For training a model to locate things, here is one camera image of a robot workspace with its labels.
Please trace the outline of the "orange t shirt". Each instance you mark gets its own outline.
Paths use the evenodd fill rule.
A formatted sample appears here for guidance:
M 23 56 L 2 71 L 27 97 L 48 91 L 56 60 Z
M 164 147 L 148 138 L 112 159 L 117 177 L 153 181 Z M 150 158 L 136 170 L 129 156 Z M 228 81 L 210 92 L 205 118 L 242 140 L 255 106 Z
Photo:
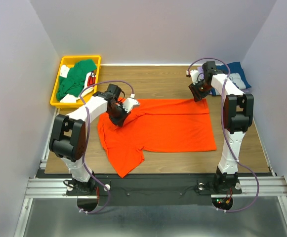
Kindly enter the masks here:
M 141 99 L 123 126 L 107 114 L 97 131 L 108 161 L 124 178 L 144 160 L 144 151 L 158 153 L 210 152 L 217 149 L 206 99 Z

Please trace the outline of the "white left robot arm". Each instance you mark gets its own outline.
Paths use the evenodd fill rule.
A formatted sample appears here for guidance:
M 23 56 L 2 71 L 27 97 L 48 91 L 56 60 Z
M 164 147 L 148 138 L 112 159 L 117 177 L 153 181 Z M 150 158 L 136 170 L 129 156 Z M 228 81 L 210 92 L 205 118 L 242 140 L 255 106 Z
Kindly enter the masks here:
M 95 92 L 89 101 L 75 111 L 58 114 L 53 122 L 49 150 L 66 164 L 72 180 L 65 181 L 68 191 L 77 190 L 85 195 L 95 190 L 97 181 L 93 171 L 85 163 L 85 153 L 90 136 L 90 124 L 101 114 L 107 113 L 112 124 L 122 127 L 131 110 L 139 105 L 132 92 L 120 100 L 122 89 L 111 83 L 104 92 Z

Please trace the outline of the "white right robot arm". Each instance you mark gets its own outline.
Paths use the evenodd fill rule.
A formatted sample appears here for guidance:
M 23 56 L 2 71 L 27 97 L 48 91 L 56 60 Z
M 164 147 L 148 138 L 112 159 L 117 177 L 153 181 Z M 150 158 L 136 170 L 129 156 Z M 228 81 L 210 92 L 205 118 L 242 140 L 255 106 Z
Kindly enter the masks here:
M 243 138 L 253 122 L 254 97 L 242 92 L 230 79 L 230 68 L 220 70 L 216 59 L 203 63 L 202 70 L 192 70 L 191 64 L 186 76 L 192 83 L 189 89 L 194 101 L 203 100 L 215 89 L 221 95 L 221 125 L 224 145 L 220 162 L 213 179 L 215 191 L 223 193 L 232 188 L 240 188 L 238 184 L 239 154 Z

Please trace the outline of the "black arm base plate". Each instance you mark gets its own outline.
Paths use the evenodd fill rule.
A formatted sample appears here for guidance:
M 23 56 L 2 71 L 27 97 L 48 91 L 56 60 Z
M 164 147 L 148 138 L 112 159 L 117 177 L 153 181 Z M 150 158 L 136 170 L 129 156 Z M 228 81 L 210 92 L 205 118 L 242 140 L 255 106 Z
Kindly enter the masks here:
M 125 178 L 98 175 L 83 184 L 66 179 L 68 196 L 77 197 L 78 207 L 212 205 L 213 196 L 228 198 L 241 194 L 239 180 L 219 183 L 215 174 L 133 174 Z

